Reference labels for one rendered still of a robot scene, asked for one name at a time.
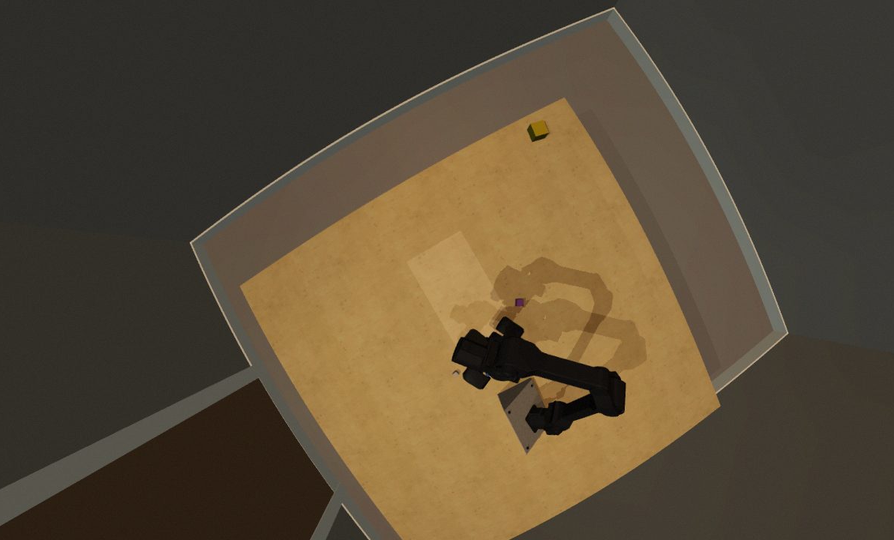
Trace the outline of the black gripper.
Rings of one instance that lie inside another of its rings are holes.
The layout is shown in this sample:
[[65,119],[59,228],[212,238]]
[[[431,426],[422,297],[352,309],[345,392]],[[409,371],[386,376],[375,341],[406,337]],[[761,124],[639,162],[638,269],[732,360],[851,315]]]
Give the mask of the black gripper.
[[[498,332],[501,332],[501,334],[504,334],[504,336],[520,336],[521,338],[521,335],[524,333],[524,328],[517,325],[516,322],[512,322],[508,316],[504,316],[502,320],[499,321],[496,329]],[[502,336],[501,334],[497,334],[497,332],[493,331],[489,338],[491,338],[491,336]],[[476,389],[484,389],[486,384],[491,381],[491,377],[486,376],[484,371],[475,371],[467,367],[462,373],[462,379],[469,384],[473,384]]]

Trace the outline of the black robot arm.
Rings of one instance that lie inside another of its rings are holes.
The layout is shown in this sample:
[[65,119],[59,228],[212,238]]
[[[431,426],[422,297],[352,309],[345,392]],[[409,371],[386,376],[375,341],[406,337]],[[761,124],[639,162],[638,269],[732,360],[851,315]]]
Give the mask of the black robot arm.
[[[498,349],[499,348],[499,349]],[[552,382],[571,384],[589,394],[571,403],[552,402],[547,408],[532,406],[525,421],[533,433],[541,428],[547,435],[560,435],[573,421],[602,413],[617,417],[625,412],[626,383],[617,371],[577,363],[540,351],[520,336],[485,337],[470,329],[460,338],[452,362],[493,377],[499,382],[519,383],[521,377],[545,377]]]

